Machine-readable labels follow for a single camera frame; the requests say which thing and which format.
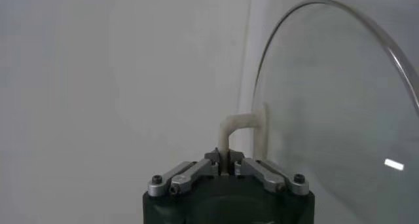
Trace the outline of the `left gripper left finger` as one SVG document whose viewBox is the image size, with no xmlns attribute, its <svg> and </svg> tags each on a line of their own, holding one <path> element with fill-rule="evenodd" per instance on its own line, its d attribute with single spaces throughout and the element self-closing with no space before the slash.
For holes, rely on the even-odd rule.
<svg viewBox="0 0 419 224">
<path fill-rule="evenodd" d="M 148 182 L 147 193 L 151 197 L 188 193 L 201 177 L 218 176 L 220 163 L 221 156 L 215 148 L 198 162 L 184 161 L 165 174 L 154 175 Z"/>
</svg>

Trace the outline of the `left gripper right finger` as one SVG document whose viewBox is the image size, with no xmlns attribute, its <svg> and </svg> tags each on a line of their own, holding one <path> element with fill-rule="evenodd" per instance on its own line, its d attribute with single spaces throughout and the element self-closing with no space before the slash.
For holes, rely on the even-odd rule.
<svg viewBox="0 0 419 224">
<path fill-rule="evenodd" d="M 297 196 L 306 196 L 310 192 L 304 175 L 289 174 L 272 161 L 245 158 L 242 152 L 233 150 L 230 150 L 229 161 L 235 176 L 254 177 L 268 192 L 279 193 L 285 189 Z"/>
</svg>

